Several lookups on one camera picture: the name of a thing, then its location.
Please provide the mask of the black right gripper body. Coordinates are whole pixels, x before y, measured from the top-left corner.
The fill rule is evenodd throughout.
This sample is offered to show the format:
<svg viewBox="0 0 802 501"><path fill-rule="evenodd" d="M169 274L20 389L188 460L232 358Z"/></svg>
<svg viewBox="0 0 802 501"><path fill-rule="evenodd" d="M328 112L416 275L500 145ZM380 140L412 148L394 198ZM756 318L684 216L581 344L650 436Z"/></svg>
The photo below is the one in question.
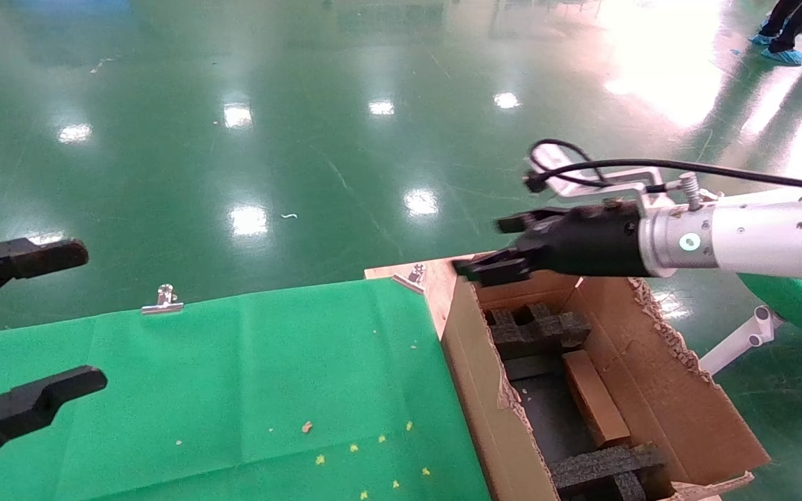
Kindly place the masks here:
<svg viewBox="0 0 802 501"><path fill-rule="evenodd" d="M634 202L529 212L523 232L513 242L515 254L531 271L561 275L649 277L640 254L642 221Z"/></svg>

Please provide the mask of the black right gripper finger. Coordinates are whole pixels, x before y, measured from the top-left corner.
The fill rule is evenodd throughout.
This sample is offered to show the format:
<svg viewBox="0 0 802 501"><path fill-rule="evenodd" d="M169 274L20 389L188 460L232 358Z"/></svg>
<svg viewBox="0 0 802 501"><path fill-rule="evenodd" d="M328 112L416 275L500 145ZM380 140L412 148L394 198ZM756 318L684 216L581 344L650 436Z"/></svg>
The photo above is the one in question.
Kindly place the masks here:
<svg viewBox="0 0 802 501"><path fill-rule="evenodd" d="M496 230L501 234L518 234L553 218L560 218L569 212L565 208L544 207L531 212L521 212L496 220Z"/></svg>
<svg viewBox="0 0 802 501"><path fill-rule="evenodd" d="M514 248L501 248L493 253L453 259L456 276L480 287L496 287L530 278L530 263Z"/></svg>

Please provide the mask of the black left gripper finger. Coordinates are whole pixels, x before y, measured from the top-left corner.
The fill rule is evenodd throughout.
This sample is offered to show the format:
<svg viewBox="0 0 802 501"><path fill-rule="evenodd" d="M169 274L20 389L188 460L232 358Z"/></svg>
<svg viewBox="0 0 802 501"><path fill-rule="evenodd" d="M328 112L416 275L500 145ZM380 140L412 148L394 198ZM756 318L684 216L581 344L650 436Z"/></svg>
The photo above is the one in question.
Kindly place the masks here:
<svg viewBox="0 0 802 501"><path fill-rule="evenodd" d="M101 391L107 384L98 368L76 367L0 394L0 448L50 426L63 405Z"/></svg>
<svg viewBox="0 0 802 501"><path fill-rule="evenodd" d="M12 280L50 275L87 263L87 247L77 239L48 244L35 244L29 239L0 241L0 289Z"/></svg>

